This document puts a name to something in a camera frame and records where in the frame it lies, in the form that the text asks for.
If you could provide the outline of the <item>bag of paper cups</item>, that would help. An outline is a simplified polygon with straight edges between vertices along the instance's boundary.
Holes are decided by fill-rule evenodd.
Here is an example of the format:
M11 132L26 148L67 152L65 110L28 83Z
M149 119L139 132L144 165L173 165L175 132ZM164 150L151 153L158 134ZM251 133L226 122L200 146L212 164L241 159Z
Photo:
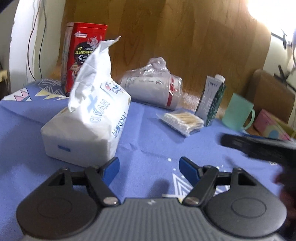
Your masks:
M121 87L132 100L174 110L182 98L183 80L170 73L162 57L151 58L147 65L127 71Z

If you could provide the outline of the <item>pink metal tin box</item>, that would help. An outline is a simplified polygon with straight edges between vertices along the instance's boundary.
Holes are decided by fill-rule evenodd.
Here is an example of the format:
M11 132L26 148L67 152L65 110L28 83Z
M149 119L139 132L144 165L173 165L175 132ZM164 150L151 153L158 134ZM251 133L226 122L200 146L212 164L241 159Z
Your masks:
M265 109L259 112L253 126L265 138L295 141L295 130Z

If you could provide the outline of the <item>green plastic mug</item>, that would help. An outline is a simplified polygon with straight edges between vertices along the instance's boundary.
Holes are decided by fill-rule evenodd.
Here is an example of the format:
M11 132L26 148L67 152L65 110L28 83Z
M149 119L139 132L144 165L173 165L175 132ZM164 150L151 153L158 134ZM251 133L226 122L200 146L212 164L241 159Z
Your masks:
M234 131L247 130L255 120L254 104L233 93L227 106L222 123Z

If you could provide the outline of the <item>white tissue pack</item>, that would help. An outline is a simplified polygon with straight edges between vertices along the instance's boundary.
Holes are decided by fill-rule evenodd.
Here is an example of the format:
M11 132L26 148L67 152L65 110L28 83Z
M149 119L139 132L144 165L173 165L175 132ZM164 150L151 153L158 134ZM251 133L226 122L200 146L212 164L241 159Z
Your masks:
M88 167L115 156L131 101L111 77L109 47L118 41L99 43L78 71L68 106L41 128L49 157Z

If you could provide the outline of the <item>blue patterned tablecloth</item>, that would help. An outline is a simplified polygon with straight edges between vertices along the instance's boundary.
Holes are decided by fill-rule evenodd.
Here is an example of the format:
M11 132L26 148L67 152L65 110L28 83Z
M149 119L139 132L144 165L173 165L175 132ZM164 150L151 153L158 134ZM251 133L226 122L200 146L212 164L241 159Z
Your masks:
M35 188L67 163L46 155L41 128L68 104L61 85L52 79L33 82L1 100L1 240L19 240L23 234L16 208ZM179 159L212 165L229 172L241 167L275 195L274 178L281 167L246 157L219 144L222 133L232 133L220 120L184 137L163 123L165 113L132 102L116 156L120 170L110 187L120 200L132 197L182 199L191 185L179 171Z

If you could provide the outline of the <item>red snack tin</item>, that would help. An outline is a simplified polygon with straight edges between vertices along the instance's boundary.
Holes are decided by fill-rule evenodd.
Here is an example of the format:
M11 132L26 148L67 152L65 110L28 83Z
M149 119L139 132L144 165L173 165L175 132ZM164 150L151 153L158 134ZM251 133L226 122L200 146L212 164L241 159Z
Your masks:
M69 96L79 69L85 60L105 40L107 25L70 22L65 31L62 59L61 85Z

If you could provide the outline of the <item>bag of cotton swabs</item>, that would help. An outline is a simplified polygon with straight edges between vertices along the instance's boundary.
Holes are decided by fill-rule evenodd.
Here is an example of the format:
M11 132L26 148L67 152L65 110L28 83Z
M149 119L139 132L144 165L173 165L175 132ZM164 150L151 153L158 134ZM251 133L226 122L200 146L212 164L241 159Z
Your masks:
M171 111L162 115L158 114L158 117L166 125L185 137L189 137L191 133L198 132L204 127L204 121L201 118L184 110Z

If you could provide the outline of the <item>green milk carton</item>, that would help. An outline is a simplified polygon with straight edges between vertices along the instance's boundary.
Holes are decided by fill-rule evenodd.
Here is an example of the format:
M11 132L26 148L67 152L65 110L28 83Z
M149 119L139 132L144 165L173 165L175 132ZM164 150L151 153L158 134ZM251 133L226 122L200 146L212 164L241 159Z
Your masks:
M225 78L216 74L207 76L202 96L199 100L195 115L204 121L204 126L211 125L216 117L225 91Z

